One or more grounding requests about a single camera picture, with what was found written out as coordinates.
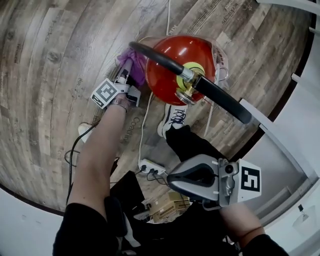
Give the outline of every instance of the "forearm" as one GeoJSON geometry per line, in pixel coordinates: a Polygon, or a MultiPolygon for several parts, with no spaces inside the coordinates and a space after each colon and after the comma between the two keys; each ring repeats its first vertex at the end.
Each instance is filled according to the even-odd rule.
{"type": "Polygon", "coordinates": [[[126,110],[110,105],[83,146],[68,204],[89,206],[104,217],[104,198],[110,195],[110,173],[116,157],[126,110]]]}
{"type": "Polygon", "coordinates": [[[241,248],[245,247],[256,236],[265,234],[259,219],[245,204],[233,204],[219,211],[229,237],[234,242],[239,242],[241,248]]]}

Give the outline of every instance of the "white power strip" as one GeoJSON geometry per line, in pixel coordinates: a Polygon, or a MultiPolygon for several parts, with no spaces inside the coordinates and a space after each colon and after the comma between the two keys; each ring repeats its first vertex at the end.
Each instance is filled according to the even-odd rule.
{"type": "Polygon", "coordinates": [[[140,169],[142,168],[142,166],[146,166],[145,170],[142,171],[145,174],[148,174],[151,169],[154,169],[155,171],[157,171],[157,175],[161,175],[166,172],[166,169],[163,166],[156,164],[148,159],[142,159],[139,165],[140,165],[139,166],[140,169]]]}

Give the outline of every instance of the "foot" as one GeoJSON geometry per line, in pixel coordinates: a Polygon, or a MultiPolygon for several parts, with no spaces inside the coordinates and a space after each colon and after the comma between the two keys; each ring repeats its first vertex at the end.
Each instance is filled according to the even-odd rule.
{"type": "Polygon", "coordinates": [[[185,125],[185,118],[187,112],[187,105],[184,106],[174,106],[170,104],[165,104],[164,107],[164,118],[159,123],[157,132],[160,137],[166,138],[166,131],[171,127],[175,129],[180,129],[185,125]]]}
{"type": "MultiPolygon", "coordinates": [[[[78,132],[79,132],[79,135],[82,135],[84,134],[86,131],[88,131],[90,128],[92,127],[91,124],[88,124],[86,122],[83,122],[79,125],[78,127],[78,132]]],[[[84,135],[81,140],[86,143],[87,139],[89,138],[89,136],[91,135],[91,133],[93,132],[95,128],[93,128],[91,131],[89,131],[86,135],[84,135]]]]}

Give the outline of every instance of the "wooden floor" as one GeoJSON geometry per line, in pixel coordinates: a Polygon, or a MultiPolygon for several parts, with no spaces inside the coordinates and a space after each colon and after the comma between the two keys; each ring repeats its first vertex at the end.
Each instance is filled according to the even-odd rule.
{"type": "MultiPolygon", "coordinates": [[[[267,115],[297,68],[310,21],[304,11],[254,0],[172,0],[170,30],[216,39],[229,58],[228,92],[267,115]]],[[[164,35],[166,26],[167,0],[0,1],[0,183],[63,211],[69,167],[64,154],[78,136],[78,125],[95,123],[102,114],[89,99],[92,91],[130,41],[164,35]]],[[[150,93],[148,87],[142,90],[140,107],[126,120],[112,181],[138,170],[150,93]]],[[[187,123],[200,136],[209,110],[204,102],[188,110],[187,123]]],[[[154,98],[142,157],[170,170],[178,158],[157,135],[163,111],[164,104],[154,98]]],[[[241,125],[216,107],[206,139],[231,157],[256,130],[256,122],[241,125]]],[[[137,177],[147,199],[168,189],[137,177]]]]}

